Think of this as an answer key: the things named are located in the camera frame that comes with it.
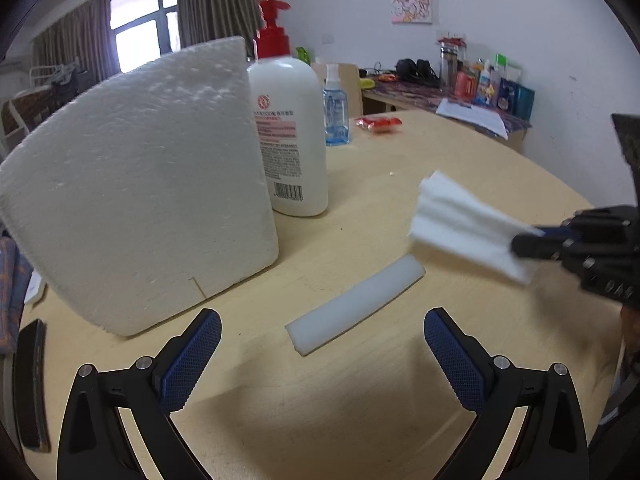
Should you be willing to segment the white tissue paper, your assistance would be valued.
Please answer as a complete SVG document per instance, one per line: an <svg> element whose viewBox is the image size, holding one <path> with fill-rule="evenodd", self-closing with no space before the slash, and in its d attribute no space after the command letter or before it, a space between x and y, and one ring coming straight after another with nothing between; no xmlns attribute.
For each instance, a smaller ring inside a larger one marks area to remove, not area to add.
<svg viewBox="0 0 640 480"><path fill-rule="evenodd" d="M542 231L492 208L440 171L421 181L409 230L416 242L527 285L538 264L512 252L511 242L520 234L537 237Z"/></svg>

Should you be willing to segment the white foam strip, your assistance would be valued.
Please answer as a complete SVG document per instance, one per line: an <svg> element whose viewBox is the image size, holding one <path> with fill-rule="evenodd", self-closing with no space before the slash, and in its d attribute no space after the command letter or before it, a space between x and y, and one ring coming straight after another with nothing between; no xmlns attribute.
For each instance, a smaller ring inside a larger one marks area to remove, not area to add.
<svg viewBox="0 0 640 480"><path fill-rule="evenodd" d="M327 344L378 312L424 277L422 264L405 255L370 278L285 326L301 356Z"/></svg>

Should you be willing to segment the black smartphone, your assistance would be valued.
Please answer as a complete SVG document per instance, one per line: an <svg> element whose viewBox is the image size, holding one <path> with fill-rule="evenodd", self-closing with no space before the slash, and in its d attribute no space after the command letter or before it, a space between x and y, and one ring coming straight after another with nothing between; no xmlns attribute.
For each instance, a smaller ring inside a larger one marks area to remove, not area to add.
<svg viewBox="0 0 640 480"><path fill-rule="evenodd" d="M13 389L18 432L24 448L49 453L51 443L43 392L46 324L36 318L18 336Z"/></svg>

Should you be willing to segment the white paper sheet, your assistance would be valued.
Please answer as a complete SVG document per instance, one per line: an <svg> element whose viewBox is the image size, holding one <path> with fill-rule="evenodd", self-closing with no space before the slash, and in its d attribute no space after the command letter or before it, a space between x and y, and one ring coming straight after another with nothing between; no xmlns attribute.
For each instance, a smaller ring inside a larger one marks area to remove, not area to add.
<svg viewBox="0 0 640 480"><path fill-rule="evenodd" d="M436 108L436 114L483 128L500 138L508 138L502 118L488 108L442 99Z"/></svg>

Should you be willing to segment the blue plaid quilt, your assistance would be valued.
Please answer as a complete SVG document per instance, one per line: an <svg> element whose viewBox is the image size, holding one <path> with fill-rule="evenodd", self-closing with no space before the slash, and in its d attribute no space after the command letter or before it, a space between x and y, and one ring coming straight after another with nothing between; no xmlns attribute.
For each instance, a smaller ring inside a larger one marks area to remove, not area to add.
<svg viewBox="0 0 640 480"><path fill-rule="evenodd" d="M0 353L14 354L24 310L32 265L14 240L1 237L0 257Z"/></svg>

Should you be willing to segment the red snack packet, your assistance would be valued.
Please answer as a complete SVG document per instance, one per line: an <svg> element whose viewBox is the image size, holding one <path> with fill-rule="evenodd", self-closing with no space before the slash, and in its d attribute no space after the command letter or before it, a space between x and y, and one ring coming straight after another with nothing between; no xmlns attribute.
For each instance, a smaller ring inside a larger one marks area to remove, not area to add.
<svg viewBox="0 0 640 480"><path fill-rule="evenodd" d="M393 116L363 116L356 120L356 126L371 134L391 134L402 126L402 120Z"/></svg>

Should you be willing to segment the blue spray bottle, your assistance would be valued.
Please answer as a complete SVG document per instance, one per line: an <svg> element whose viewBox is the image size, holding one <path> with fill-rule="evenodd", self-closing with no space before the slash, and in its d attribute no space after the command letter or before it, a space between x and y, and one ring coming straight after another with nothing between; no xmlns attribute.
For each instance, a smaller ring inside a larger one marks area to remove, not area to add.
<svg viewBox="0 0 640 480"><path fill-rule="evenodd" d="M323 86L323 106L326 145L349 144L348 99L341 84L340 66L334 63L326 66L326 80Z"/></svg>

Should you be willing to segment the wooden smiley chair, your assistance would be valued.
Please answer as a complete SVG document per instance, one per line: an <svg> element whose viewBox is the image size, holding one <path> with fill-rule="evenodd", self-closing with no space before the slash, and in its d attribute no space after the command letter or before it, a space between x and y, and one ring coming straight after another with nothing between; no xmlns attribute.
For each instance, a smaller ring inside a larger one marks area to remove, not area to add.
<svg viewBox="0 0 640 480"><path fill-rule="evenodd" d="M328 63L312 63L311 67L318 76L322 87L326 86L326 66ZM360 89L359 68L355 64L336 63L341 88L346 92L348 116L357 118L363 115L362 93Z"/></svg>

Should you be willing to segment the white styrofoam box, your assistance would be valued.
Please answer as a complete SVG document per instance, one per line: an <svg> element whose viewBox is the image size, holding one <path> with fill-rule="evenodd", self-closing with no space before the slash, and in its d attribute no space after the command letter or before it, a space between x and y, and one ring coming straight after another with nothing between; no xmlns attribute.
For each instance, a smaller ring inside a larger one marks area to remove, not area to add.
<svg viewBox="0 0 640 480"><path fill-rule="evenodd" d="M87 322L132 336L271 266L245 44L198 44L63 106L1 165L1 219Z"/></svg>

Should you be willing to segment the white lotion pump bottle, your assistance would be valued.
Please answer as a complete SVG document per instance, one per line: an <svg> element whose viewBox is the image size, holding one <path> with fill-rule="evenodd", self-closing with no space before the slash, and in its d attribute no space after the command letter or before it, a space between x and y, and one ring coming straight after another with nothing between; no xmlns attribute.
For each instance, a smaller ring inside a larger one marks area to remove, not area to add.
<svg viewBox="0 0 640 480"><path fill-rule="evenodd" d="M292 217L315 217L329 205L326 133L320 80L294 58L278 14L290 5L260 0L264 24L247 69L262 164L272 208Z"/></svg>

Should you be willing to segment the metal bunk bed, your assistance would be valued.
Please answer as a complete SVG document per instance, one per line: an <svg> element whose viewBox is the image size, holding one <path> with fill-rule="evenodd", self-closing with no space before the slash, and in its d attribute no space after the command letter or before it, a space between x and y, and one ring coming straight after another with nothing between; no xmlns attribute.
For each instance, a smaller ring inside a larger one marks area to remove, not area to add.
<svg viewBox="0 0 640 480"><path fill-rule="evenodd" d="M29 71L32 86L1 102L1 159L32 130L96 83L78 58L65 65L40 65Z"/></svg>

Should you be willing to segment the right brown curtain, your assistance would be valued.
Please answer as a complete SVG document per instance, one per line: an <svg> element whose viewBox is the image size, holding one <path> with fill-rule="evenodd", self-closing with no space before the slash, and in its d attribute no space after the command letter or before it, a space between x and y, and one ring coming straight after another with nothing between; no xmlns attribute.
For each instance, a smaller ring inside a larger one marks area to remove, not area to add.
<svg viewBox="0 0 640 480"><path fill-rule="evenodd" d="M181 47L221 38L242 37L246 56L254 58L260 26L257 0L177 0Z"/></svg>

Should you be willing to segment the brown curtain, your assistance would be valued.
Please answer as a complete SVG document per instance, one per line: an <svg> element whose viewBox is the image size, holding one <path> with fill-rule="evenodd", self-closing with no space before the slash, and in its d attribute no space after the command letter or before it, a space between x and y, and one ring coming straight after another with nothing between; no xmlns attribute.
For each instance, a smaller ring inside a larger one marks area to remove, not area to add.
<svg viewBox="0 0 640 480"><path fill-rule="evenodd" d="M32 64L79 66L100 82L120 73L110 0L87 0L32 40Z"/></svg>
<svg viewBox="0 0 640 480"><path fill-rule="evenodd" d="M254 58L260 26L257 0L177 0L181 47L221 38L242 37L246 56Z"/></svg>

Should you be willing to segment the left brown curtain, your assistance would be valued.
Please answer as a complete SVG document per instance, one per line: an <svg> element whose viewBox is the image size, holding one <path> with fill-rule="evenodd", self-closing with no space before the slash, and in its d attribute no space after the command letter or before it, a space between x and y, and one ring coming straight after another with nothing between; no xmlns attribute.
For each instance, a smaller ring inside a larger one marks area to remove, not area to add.
<svg viewBox="0 0 640 480"><path fill-rule="evenodd" d="M32 64L79 66L100 82L120 73L110 0L87 0L32 40Z"/></svg>

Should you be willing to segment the glass balcony door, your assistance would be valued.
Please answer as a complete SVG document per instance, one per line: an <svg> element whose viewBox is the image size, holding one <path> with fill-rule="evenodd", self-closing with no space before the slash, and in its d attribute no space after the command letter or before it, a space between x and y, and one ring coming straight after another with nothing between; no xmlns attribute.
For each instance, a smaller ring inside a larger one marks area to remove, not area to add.
<svg viewBox="0 0 640 480"><path fill-rule="evenodd" d="M181 49L177 0L110 0L110 8L122 73Z"/></svg>

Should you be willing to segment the anime wall picture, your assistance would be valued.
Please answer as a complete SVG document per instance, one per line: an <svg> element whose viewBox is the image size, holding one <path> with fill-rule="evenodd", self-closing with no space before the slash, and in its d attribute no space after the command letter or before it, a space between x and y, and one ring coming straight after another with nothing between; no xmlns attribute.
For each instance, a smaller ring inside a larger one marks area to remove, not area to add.
<svg viewBox="0 0 640 480"><path fill-rule="evenodd" d="M394 24L431 24L432 0L392 0Z"/></svg>

